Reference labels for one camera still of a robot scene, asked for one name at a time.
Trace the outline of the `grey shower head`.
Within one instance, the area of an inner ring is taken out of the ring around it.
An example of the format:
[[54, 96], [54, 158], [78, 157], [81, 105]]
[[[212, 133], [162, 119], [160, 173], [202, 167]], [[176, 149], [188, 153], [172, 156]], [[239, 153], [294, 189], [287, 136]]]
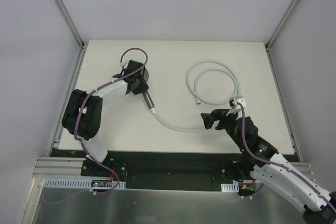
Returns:
[[149, 94], [149, 86], [148, 86], [148, 79], [149, 79], [149, 72], [147, 69], [143, 70], [143, 75], [142, 75], [142, 79], [143, 79], [143, 98], [145, 100], [145, 103], [148, 107], [148, 109], [153, 109], [155, 107], [154, 102]]

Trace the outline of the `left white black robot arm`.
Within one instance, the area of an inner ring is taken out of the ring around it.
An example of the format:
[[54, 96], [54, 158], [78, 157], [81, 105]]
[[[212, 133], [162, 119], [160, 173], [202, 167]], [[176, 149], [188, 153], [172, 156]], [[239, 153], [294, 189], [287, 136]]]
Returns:
[[111, 170], [110, 162], [105, 160], [107, 148], [99, 136], [103, 107], [128, 93], [146, 92], [149, 89], [148, 78], [144, 64], [129, 60], [127, 66], [112, 76], [108, 83], [90, 92], [75, 89], [71, 93], [61, 124], [82, 144], [87, 156], [96, 160], [92, 169], [99, 176], [106, 176]]

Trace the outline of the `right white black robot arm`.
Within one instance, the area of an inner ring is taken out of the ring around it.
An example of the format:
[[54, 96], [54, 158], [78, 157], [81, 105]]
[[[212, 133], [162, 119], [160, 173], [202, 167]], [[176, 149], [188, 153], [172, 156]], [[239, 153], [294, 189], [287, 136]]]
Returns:
[[305, 223], [335, 222], [335, 192], [323, 189], [295, 168], [273, 145], [258, 134], [258, 127], [246, 115], [228, 109], [201, 113], [204, 127], [224, 130], [242, 153], [231, 177], [252, 178], [269, 187], [296, 208]]

